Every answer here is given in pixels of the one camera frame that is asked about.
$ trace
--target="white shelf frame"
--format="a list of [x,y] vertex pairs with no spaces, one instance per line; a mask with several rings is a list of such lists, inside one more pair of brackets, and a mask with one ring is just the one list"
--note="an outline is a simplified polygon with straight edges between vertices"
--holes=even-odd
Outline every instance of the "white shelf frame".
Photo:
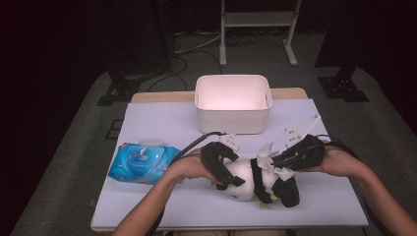
[[297,24],[302,0],[297,0],[294,11],[290,12],[259,12],[259,13],[226,13],[225,0],[221,0],[221,33],[220,33],[220,66],[226,66],[226,28],[237,27],[289,27],[288,36],[282,44],[291,66],[298,62],[291,48],[291,41]]

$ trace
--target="human arm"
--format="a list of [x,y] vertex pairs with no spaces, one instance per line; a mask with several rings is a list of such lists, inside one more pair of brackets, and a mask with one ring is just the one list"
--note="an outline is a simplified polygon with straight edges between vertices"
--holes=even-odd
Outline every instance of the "human arm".
[[195,149],[189,155],[177,160],[166,170],[144,198],[119,223],[113,235],[145,235],[162,213],[179,180],[205,177],[216,182],[204,168],[200,160],[200,150]]
[[323,163],[308,171],[353,178],[374,215],[393,235],[417,235],[417,222],[393,198],[375,172],[357,158],[336,147],[327,147]]

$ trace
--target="white 3d-printed part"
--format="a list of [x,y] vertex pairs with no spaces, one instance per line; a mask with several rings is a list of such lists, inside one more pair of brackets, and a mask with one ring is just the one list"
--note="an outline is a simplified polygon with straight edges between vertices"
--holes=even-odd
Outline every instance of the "white 3d-printed part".
[[235,151],[239,150],[239,146],[236,142],[236,135],[234,134],[219,136],[218,141]]
[[316,125],[316,123],[322,119],[319,114],[316,114],[314,117],[303,121],[302,123],[292,126],[290,128],[285,128],[285,146],[291,148],[296,145],[298,142],[302,141],[309,134],[310,130]]

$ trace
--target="white storage container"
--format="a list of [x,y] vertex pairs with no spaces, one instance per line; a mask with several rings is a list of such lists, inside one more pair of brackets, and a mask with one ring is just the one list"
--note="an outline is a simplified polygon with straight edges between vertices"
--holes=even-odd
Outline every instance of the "white storage container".
[[263,76],[202,76],[195,102],[203,133],[258,134],[267,124],[272,97]]

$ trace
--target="wet wipes pack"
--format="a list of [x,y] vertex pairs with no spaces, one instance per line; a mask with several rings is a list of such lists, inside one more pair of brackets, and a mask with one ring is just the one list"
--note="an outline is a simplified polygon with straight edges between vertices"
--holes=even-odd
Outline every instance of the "wet wipes pack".
[[108,176],[121,182],[153,185],[178,152],[176,147],[125,143],[117,150]]

